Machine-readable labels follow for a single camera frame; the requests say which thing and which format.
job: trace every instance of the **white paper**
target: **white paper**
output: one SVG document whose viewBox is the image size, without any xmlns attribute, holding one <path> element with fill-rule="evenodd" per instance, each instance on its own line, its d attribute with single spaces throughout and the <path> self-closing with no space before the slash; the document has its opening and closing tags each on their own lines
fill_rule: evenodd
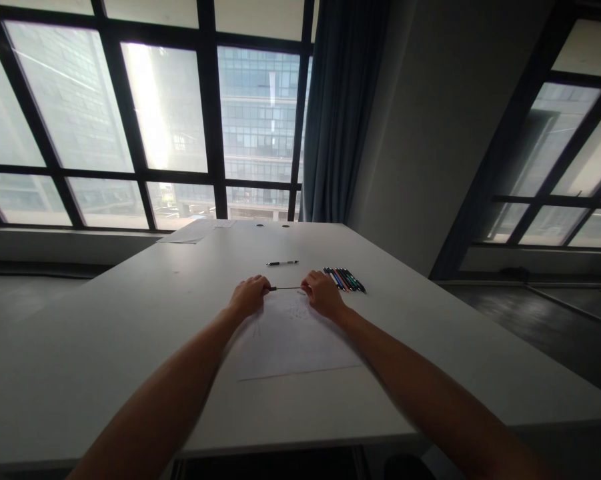
<svg viewBox="0 0 601 480">
<path fill-rule="evenodd" d="M 274 291 L 245 320 L 236 340 L 238 379 L 355 367 L 362 364 L 346 334 L 298 293 Z"/>
<path fill-rule="evenodd" d="M 199 219 L 158 240 L 166 243 L 198 243 L 217 228 L 230 228 L 235 220 Z"/>
</svg>

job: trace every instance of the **black window frame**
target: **black window frame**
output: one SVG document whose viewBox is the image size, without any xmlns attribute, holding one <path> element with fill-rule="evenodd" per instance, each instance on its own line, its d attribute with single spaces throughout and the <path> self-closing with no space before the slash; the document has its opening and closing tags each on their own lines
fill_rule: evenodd
<svg viewBox="0 0 601 480">
<path fill-rule="evenodd" d="M 314 52 L 314 44 L 312 43 L 314 0 L 304 1 L 302 39 L 300 41 L 216 31 L 213 0 L 197 0 L 198 29 L 110 19 L 106 15 L 104 0 L 91 0 L 91 6 L 94 15 L 0 5 L 0 62 L 45 162 L 44 167 L 0 165 L 0 173 L 44 175 L 52 178 L 63 206 L 71 220 L 71 226 L 68 227 L 9 223 L 5 220 L 0 210 L 0 227 L 169 233 L 169 230 L 159 230 L 156 228 L 147 182 L 212 185 L 215 197 L 215 211 L 218 219 L 227 219 L 226 187 L 286 190 L 289 191 L 287 221 L 293 221 L 297 192 L 302 188 L 302 184 L 298 183 L 298 171 L 308 65 L 310 57 Z M 129 146 L 134 172 L 122 173 L 68 169 L 62 166 L 37 108 L 33 94 L 29 89 L 25 74 L 20 68 L 19 61 L 13 52 L 7 30 L 3 23 L 4 21 L 22 21 L 58 27 L 76 27 L 92 29 L 98 32 L 105 52 L 109 74 L 111 75 L 111 82 L 113 83 L 113 90 L 121 115 L 125 138 Z M 122 53 L 121 44 L 124 42 L 144 43 L 157 47 L 196 52 L 207 151 L 207 173 L 157 170 L 150 169 L 147 166 L 139 123 L 133 108 L 131 87 Z M 217 59 L 217 48 L 220 46 L 292 53 L 300 56 L 290 182 L 225 178 Z M 137 182 L 149 229 L 86 226 L 76 198 L 69 186 L 68 178 L 70 177 Z"/>
<path fill-rule="evenodd" d="M 487 157 L 503 157 L 507 150 L 516 141 L 518 133 L 532 104 L 543 84 L 556 83 L 578 87 L 592 87 L 601 90 L 601 77 L 581 73 L 569 73 L 552 70 L 552 66 L 567 40 L 577 20 L 586 19 L 601 22 L 601 7 L 562 2 L 557 4 L 552 17 L 545 26 L 536 50 L 529 61 L 525 74 L 512 97 L 498 131 L 492 140 L 487 152 Z M 601 182 L 591 197 L 570 197 L 566 195 L 553 195 L 552 192 L 563 174 L 575 160 L 585 142 L 589 139 L 601 120 L 601 92 L 595 103 L 586 114 L 585 118 L 574 132 L 572 138 L 565 146 L 563 152 L 556 160 L 551 171 L 543 181 L 534 197 L 519 197 L 515 195 L 490 196 L 489 204 L 519 203 L 527 205 L 527 209 L 505 243 L 474 240 L 472 245 L 494 248 L 521 248 L 536 250 L 568 250 L 568 251 L 601 251 L 601 247 L 573 247 L 569 243 L 586 224 L 587 220 L 597 209 L 601 209 Z M 577 207 L 586 209 L 579 221 L 573 226 L 562 244 L 555 245 L 528 245 L 520 241 L 539 214 L 543 206 Z"/>
</svg>

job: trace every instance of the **white table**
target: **white table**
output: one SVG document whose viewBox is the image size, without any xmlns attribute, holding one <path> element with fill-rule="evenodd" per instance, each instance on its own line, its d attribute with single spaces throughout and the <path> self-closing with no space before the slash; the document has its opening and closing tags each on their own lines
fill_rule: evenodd
<svg viewBox="0 0 601 480">
<path fill-rule="evenodd" d="M 266 267 L 269 261 L 297 265 Z M 343 225 L 238 221 L 157 243 L 0 333 L 0 468 L 68 465 L 134 390 L 261 273 L 347 267 L 345 302 L 513 427 L 601 420 L 601 391 Z M 237 381 L 229 351 L 181 456 L 415 435 L 367 367 Z"/>
</svg>

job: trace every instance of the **building window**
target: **building window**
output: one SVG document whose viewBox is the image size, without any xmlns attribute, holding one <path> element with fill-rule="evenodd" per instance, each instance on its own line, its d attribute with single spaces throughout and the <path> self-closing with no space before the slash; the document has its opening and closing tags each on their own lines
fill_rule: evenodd
<svg viewBox="0 0 601 480">
<path fill-rule="evenodd" d="M 503 161 L 477 243 L 601 249 L 601 18 L 575 20 Z"/>
<path fill-rule="evenodd" d="M 294 220 L 317 8 L 0 2 L 0 227 Z"/>
</svg>

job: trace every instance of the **pen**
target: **pen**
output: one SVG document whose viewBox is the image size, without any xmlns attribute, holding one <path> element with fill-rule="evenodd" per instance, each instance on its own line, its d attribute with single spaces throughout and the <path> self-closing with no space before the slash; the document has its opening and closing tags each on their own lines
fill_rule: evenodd
<svg viewBox="0 0 601 480">
<path fill-rule="evenodd" d="M 352 280 L 349 278 L 349 276 L 345 273 L 345 269 L 336 267 L 336 270 L 338 270 L 338 273 L 340 274 L 342 279 L 349 286 L 349 290 L 352 290 L 352 291 L 358 290 L 358 287 L 356 287 L 356 284 L 354 282 L 352 282 Z"/>
<path fill-rule="evenodd" d="M 298 260 L 289 260 L 288 262 L 269 262 L 265 265 L 273 267 L 274 265 L 287 265 L 288 263 L 298 263 Z"/>
<path fill-rule="evenodd" d="M 358 279 L 356 277 L 354 277 L 349 270 L 345 269 L 345 272 L 347 272 L 347 274 L 356 282 L 356 285 L 358 285 L 358 287 L 360 287 L 360 289 L 362 290 L 362 293 L 366 294 L 367 291 L 365 290 L 365 287 L 362 285 L 362 283 L 360 283 L 358 281 Z"/>
<path fill-rule="evenodd" d="M 340 288 L 342 291 L 345 291 L 345 286 L 342 284 L 342 280 L 338 277 L 338 274 L 334 271 L 334 269 L 332 269 L 331 267 L 327 267 L 327 270 L 329 270 L 329 273 L 331 273 L 334 276 L 334 279 L 338 284 L 338 288 Z"/>
<path fill-rule="evenodd" d="M 349 292 L 350 291 L 349 283 L 347 283 L 345 281 L 344 277 L 340 274 L 340 272 L 338 271 L 338 269 L 332 269 L 332 270 L 336 274 L 336 277 L 340 280 L 340 283 L 342 283 L 342 286 L 345 287 L 345 291 Z"/>
<path fill-rule="evenodd" d="M 322 269 L 325 271 L 325 273 L 329 277 L 331 277 L 334 280 L 336 287 L 338 287 L 339 290 L 342 290 L 342 287 L 340 286 L 340 282 L 338 280 L 336 280 L 336 276 L 330 271 L 330 269 L 328 269 L 327 267 L 322 267 Z"/>
</svg>

